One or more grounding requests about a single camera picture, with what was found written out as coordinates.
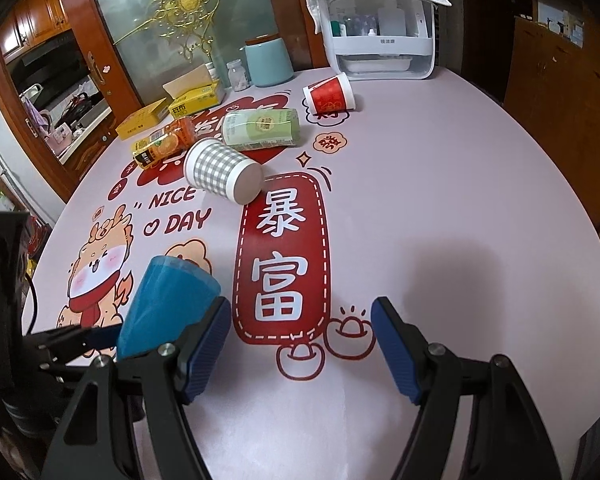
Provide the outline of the blue plastic cup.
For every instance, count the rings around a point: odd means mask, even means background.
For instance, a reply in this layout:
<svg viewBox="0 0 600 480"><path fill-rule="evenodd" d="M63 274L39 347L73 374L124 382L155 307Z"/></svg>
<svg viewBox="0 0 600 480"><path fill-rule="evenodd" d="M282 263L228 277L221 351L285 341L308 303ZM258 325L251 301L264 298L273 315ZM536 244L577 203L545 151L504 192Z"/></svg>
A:
<svg viewBox="0 0 600 480"><path fill-rule="evenodd" d="M123 321L118 360L176 341L187 326L204 317L220 292L220 283L199 266L172 256L155 256Z"/></svg>

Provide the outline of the grey checked paper cup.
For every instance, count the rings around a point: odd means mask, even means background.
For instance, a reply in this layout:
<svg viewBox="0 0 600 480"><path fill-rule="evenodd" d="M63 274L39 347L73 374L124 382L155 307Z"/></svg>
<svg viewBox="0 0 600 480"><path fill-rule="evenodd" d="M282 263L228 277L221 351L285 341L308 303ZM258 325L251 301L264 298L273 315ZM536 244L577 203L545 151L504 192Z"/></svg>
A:
<svg viewBox="0 0 600 480"><path fill-rule="evenodd" d="M188 150L184 177L193 188L240 206L255 200L264 185L258 162L212 138L202 139Z"/></svg>

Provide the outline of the red paper cup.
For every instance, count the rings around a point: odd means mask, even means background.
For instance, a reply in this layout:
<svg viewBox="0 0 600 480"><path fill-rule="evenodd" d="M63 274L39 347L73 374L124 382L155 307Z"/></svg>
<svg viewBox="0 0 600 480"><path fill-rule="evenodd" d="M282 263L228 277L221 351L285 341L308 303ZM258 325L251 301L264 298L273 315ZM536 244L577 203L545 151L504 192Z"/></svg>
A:
<svg viewBox="0 0 600 480"><path fill-rule="evenodd" d="M355 96L345 73L304 87L303 95L313 115L350 112L356 109Z"/></svg>

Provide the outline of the orange juice carton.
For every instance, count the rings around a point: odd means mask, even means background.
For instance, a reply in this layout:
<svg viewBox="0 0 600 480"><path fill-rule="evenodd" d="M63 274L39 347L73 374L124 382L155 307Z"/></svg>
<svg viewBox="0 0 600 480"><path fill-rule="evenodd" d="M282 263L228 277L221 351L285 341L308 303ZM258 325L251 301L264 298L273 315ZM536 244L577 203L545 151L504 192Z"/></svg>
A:
<svg viewBox="0 0 600 480"><path fill-rule="evenodd" d="M186 152L202 139L217 138L223 122L224 118L217 117L175 119L132 145L133 162L140 169L155 167L165 159Z"/></svg>

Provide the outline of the printed pink tablecloth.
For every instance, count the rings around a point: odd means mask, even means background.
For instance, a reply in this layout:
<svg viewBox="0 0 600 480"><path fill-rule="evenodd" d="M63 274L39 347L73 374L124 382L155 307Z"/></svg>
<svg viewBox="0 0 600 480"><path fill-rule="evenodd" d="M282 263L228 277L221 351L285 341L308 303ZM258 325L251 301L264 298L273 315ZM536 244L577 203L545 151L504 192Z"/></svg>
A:
<svg viewBox="0 0 600 480"><path fill-rule="evenodd" d="M600 239L535 140L459 76L359 81L263 156L250 210L143 171L117 141L59 217L34 284L40 330L99 296L128 312L152 257L211 271L235 323L187 410L217 479L387 479L416 408L370 328L385 296L458 356L509 356L570 476L600 416Z"/></svg>

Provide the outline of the flat yellow box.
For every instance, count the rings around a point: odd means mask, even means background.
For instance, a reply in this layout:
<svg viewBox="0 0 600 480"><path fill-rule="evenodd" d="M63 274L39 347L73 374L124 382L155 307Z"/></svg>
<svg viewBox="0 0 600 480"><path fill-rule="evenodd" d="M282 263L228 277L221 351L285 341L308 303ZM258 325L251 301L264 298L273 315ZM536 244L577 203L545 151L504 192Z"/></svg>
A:
<svg viewBox="0 0 600 480"><path fill-rule="evenodd" d="M160 124L169 115L171 102L170 98L163 98L129 114L116 128L118 137L126 140Z"/></svg>

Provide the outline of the yellow tissue box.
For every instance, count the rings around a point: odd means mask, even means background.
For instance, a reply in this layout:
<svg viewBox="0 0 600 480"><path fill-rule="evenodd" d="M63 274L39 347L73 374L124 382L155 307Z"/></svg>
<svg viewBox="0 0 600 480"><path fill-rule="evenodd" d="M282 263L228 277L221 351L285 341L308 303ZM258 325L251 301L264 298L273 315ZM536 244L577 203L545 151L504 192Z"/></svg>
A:
<svg viewBox="0 0 600 480"><path fill-rule="evenodd" d="M220 105L225 90L211 63L199 65L162 86L172 98L169 106L174 119L180 119Z"/></svg>

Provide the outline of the small clear pill bottle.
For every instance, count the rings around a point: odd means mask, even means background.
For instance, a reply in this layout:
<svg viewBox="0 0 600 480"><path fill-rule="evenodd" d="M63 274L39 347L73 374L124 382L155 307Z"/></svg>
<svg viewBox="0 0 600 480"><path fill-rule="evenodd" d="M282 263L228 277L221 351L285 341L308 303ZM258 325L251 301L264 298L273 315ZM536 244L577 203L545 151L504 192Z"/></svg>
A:
<svg viewBox="0 0 600 480"><path fill-rule="evenodd" d="M234 92L246 90L249 86L249 79L245 67L241 60L234 60L226 63L227 76L230 80L230 86Z"/></svg>

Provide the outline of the wooden glass door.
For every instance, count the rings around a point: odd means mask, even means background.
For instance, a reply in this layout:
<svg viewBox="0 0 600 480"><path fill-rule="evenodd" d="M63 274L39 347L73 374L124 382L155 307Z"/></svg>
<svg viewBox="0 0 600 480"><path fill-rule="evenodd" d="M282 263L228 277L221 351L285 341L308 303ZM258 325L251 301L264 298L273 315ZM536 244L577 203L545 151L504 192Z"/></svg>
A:
<svg viewBox="0 0 600 480"><path fill-rule="evenodd" d="M102 130L112 136L171 79L207 60L223 67L247 39L274 32L298 70L325 65L304 0L0 0L0 171L10 196L55 221L106 148L93 139L82 158L60 162L19 101L14 58L57 40L72 47L73 60L50 51L50 67L65 90L96 86L111 110Z"/></svg>

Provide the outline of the teal canister with lid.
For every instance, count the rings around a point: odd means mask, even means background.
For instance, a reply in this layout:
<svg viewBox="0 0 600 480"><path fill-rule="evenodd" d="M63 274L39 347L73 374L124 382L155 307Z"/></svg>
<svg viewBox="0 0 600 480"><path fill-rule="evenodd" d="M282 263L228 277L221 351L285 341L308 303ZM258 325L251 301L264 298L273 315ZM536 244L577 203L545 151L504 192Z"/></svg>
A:
<svg viewBox="0 0 600 480"><path fill-rule="evenodd" d="M283 84L294 76L286 44L279 34L246 40L245 57L251 81L259 88Z"/></svg>

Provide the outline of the white cosmetics organizer box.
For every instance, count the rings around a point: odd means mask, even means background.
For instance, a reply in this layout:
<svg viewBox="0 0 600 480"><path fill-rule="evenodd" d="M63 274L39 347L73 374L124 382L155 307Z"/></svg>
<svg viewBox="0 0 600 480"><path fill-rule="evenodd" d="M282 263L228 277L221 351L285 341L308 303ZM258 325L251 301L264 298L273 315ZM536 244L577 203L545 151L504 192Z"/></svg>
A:
<svg viewBox="0 0 600 480"><path fill-rule="evenodd" d="M317 0L329 66L351 80L422 80L436 62L427 0Z"/></svg>

